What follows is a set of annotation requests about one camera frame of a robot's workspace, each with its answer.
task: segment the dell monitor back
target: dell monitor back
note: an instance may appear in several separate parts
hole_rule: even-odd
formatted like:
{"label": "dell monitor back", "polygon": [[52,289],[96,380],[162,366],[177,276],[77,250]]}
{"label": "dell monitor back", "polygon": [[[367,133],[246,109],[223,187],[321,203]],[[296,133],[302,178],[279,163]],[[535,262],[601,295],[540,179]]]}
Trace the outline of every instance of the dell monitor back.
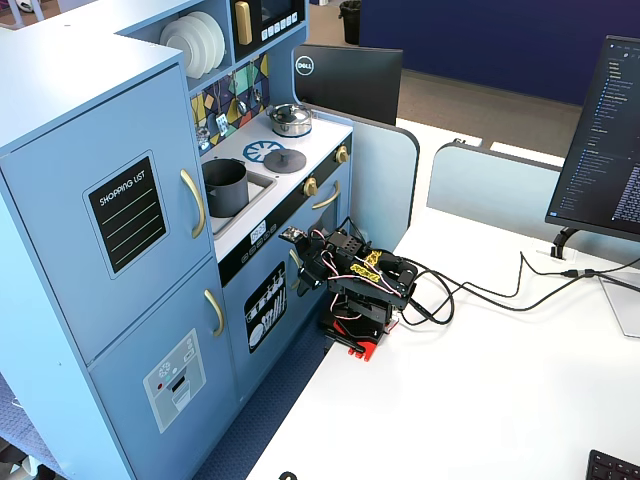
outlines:
{"label": "dell monitor back", "polygon": [[396,124],[402,50],[301,45],[296,95],[305,103]]}

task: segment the gold handle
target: gold handle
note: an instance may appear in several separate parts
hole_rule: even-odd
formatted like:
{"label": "gold handle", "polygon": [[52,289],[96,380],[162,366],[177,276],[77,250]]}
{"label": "gold handle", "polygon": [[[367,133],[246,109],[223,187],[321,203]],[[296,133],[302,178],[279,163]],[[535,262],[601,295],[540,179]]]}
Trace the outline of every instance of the gold handle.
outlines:
{"label": "gold handle", "polygon": [[180,170],[180,178],[182,178],[182,181],[187,184],[187,187],[189,187],[189,190],[191,190],[191,193],[193,194],[193,198],[196,199],[196,203],[198,204],[198,213],[200,215],[200,219],[198,220],[198,225],[196,225],[191,231],[191,236],[193,238],[198,238],[198,235],[200,235],[202,233],[202,230],[204,230],[204,221],[206,218],[204,213],[204,202],[202,201],[202,196],[200,196],[198,187],[196,187],[196,184],[193,183],[193,180],[186,170]]}
{"label": "gold handle", "polygon": [[[300,261],[300,258],[298,258],[298,254],[296,252],[294,252],[293,249],[290,249],[289,250],[289,256],[291,256],[291,258],[293,258],[293,261],[296,262],[298,270],[300,270],[302,268],[302,262]],[[289,288],[291,288],[291,290],[297,290],[299,285],[300,285],[300,279],[297,278],[296,281],[293,282],[293,284],[289,286]]]}
{"label": "gold handle", "polygon": [[347,147],[342,145],[340,148],[338,148],[338,151],[336,152],[336,162],[346,163],[348,161],[349,161],[349,152],[347,151]]}
{"label": "gold handle", "polygon": [[251,9],[247,2],[236,2],[236,23],[238,25],[238,43],[249,45],[251,36]]}
{"label": "gold handle", "polygon": [[316,182],[316,179],[313,177],[309,177],[307,178],[306,182],[304,182],[304,187],[302,189],[304,191],[304,194],[307,197],[311,197],[313,195],[317,195],[318,194],[318,182]]}
{"label": "gold handle", "polygon": [[213,336],[219,337],[222,334],[222,331],[224,330],[224,315],[222,314],[220,305],[218,305],[218,302],[216,302],[216,299],[213,297],[213,293],[211,293],[208,288],[204,291],[204,296],[206,297],[207,300],[209,300],[209,303],[214,308],[214,310],[218,314],[218,318],[220,319],[220,326],[218,327],[217,330],[213,331]]}
{"label": "gold handle", "polygon": [[337,180],[335,183],[335,187],[336,187],[336,193],[331,195],[331,197],[327,198],[324,202],[316,203],[313,207],[311,207],[311,209],[317,210],[318,208],[326,207],[331,202],[333,202],[336,198],[338,198],[338,195],[340,195],[340,182]]}

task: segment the toy kitchen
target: toy kitchen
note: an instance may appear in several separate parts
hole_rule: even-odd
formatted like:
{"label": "toy kitchen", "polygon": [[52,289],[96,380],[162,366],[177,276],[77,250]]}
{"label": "toy kitchen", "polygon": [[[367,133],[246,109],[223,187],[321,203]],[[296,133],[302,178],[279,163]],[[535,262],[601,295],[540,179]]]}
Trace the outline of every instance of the toy kitchen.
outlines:
{"label": "toy kitchen", "polygon": [[325,291],[279,235],[408,228],[415,140],[295,97],[308,9],[99,0],[0,45],[0,372],[66,478],[191,478]]}

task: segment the white plate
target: white plate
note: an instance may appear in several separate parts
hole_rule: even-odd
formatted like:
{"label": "white plate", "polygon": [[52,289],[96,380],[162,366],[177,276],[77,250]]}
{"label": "white plate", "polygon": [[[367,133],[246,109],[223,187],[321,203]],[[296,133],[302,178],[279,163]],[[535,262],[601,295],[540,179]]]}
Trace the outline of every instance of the white plate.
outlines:
{"label": "white plate", "polygon": [[196,17],[204,22],[204,24],[209,28],[209,31],[213,35],[213,41],[216,45],[216,56],[213,61],[213,68],[218,68],[222,63],[222,58],[224,57],[224,35],[222,33],[222,29],[218,22],[216,22],[215,18],[213,18],[208,13],[204,12],[192,12],[189,15],[192,17]]}
{"label": "white plate", "polygon": [[200,38],[202,38],[202,41],[204,42],[206,59],[204,73],[209,73],[213,68],[213,62],[215,61],[216,57],[216,44],[214,43],[214,38],[211,30],[209,30],[209,27],[207,27],[207,25],[202,20],[200,20],[198,17],[194,17],[193,15],[181,17],[180,20],[193,25],[193,27],[198,31],[198,35],[200,35]]}
{"label": "white plate", "polygon": [[160,35],[160,43],[184,52],[187,77],[197,79],[204,74],[206,67],[204,40],[189,22],[178,19],[164,27]]}
{"label": "white plate", "polygon": [[251,348],[255,347],[262,338],[262,335],[264,335],[264,325],[259,323],[258,325],[256,325],[256,328],[253,329],[253,332],[251,332],[251,335],[249,336],[249,346]]}

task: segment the oven door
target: oven door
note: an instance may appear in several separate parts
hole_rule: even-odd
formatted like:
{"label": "oven door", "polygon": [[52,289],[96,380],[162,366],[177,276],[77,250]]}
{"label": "oven door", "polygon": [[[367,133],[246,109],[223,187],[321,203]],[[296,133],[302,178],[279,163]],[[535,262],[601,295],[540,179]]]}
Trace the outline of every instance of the oven door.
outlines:
{"label": "oven door", "polygon": [[231,0],[236,60],[302,22],[304,12],[304,0]]}

